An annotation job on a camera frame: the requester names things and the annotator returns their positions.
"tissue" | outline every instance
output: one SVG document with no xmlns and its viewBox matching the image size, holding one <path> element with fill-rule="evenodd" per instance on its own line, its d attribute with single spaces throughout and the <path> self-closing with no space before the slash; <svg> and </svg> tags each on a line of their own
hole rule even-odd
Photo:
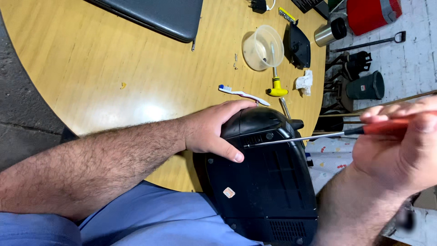
<svg viewBox="0 0 437 246">
<path fill-rule="evenodd" d="M 311 86 L 312 86 L 312 71 L 306 70 L 305 76 L 299 77 L 296 80 L 296 89 L 301 89 L 302 93 L 311 96 Z"/>
</svg>

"gray laptop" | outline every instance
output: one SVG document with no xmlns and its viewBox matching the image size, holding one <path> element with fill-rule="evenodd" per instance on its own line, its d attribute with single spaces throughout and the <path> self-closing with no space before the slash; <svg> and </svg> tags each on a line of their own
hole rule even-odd
<svg viewBox="0 0 437 246">
<path fill-rule="evenodd" d="M 183 42 L 197 35 L 203 0 L 87 0 Z"/>
</svg>

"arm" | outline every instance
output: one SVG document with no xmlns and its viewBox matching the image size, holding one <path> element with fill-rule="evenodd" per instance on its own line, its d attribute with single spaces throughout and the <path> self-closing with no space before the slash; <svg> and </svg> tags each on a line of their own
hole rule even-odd
<svg viewBox="0 0 437 246">
<path fill-rule="evenodd" d="M 0 173 L 0 211 L 50 213 L 80 220 L 146 178 L 186 148 L 242 162 L 221 139 L 221 125 L 239 100 L 174 120 L 95 134 L 29 157 Z"/>
<path fill-rule="evenodd" d="M 403 139 L 360 136 L 354 161 L 321 191 L 315 245 L 371 245 L 410 195 L 437 184 L 437 97 L 374 107 L 364 123 L 413 116 Z"/>
</svg>

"wooden table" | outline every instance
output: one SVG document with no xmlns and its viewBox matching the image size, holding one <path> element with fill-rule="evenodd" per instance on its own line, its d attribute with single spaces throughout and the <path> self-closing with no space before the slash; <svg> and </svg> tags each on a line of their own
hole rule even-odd
<svg viewBox="0 0 437 246">
<path fill-rule="evenodd" d="M 267 100 L 281 111 L 278 98 L 266 95 L 271 69 L 257 72 L 244 62 L 242 40 L 260 25 L 282 36 L 283 7 L 299 19 L 311 42 L 311 96 L 293 90 L 302 70 L 286 59 L 277 68 L 302 136 L 313 132 L 322 104 L 325 48 L 314 31 L 326 21 L 314 10 L 303 14 L 290 0 L 273 10 L 252 12 L 244 0 L 204 0 L 196 49 L 117 17 L 84 0 L 0 0 L 6 28 L 18 57 L 39 93 L 77 135 L 114 127 L 181 117 L 226 100 L 240 99 L 217 90 L 219 84 Z M 235 70 L 234 54 L 238 54 Z M 148 181 L 179 191 L 201 191 L 192 153 L 173 156 Z"/>
</svg>

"hand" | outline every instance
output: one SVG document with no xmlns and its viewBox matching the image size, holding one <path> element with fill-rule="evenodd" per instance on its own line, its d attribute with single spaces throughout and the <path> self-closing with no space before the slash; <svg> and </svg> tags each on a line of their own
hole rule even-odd
<svg viewBox="0 0 437 246">
<path fill-rule="evenodd" d="M 184 117 L 185 146 L 196 153 L 211 152 L 233 162 L 242 162 L 244 155 L 220 137 L 222 125 L 238 111 L 255 107 L 248 100 L 227 101 Z"/>
<path fill-rule="evenodd" d="M 363 123 L 412 117 L 403 139 L 360 136 L 351 166 L 367 173 L 384 188 L 408 195 L 437 184 L 437 97 L 416 103 L 376 106 L 361 116 Z"/>
</svg>

